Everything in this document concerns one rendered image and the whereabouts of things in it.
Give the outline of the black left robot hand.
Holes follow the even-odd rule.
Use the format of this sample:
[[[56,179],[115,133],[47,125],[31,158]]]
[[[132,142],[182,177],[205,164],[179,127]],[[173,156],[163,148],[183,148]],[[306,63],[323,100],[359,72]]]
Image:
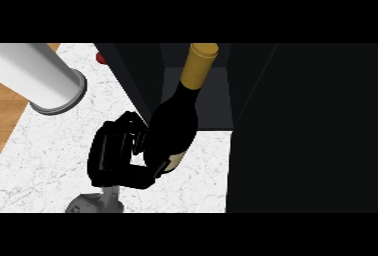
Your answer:
[[[124,186],[146,189],[170,164],[160,160],[149,166],[130,163],[145,151],[148,126],[136,112],[126,111],[115,121],[105,121],[90,147],[87,175],[95,187]]]

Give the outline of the white cylinder with grey rim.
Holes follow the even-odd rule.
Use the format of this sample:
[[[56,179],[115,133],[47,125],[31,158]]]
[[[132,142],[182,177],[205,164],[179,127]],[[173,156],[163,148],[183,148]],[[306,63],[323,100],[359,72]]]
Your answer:
[[[43,115],[59,115],[87,91],[83,73],[68,67],[46,43],[0,43],[0,83]]]

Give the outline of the dark wine bottle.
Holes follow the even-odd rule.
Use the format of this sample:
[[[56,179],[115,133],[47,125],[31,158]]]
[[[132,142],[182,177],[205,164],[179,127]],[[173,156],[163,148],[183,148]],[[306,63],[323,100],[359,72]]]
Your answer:
[[[191,44],[174,94],[152,114],[143,160],[155,177],[177,168],[196,136],[196,99],[217,55],[216,43]]]

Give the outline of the dark grey cabinet door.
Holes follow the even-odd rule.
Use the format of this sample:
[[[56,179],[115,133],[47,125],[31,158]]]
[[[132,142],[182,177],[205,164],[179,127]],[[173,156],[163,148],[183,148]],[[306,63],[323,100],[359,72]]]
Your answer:
[[[226,211],[378,212],[378,44],[275,46],[232,133]]]

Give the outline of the dark grey cabinet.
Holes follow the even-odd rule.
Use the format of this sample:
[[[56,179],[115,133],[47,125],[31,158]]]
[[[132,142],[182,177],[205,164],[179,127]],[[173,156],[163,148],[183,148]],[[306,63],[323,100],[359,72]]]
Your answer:
[[[230,131],[273,55],[273,43],[222,43],[196,100],[199,129]],[[99,43],[98,51],[143,119],[173,96],[186,43]]]

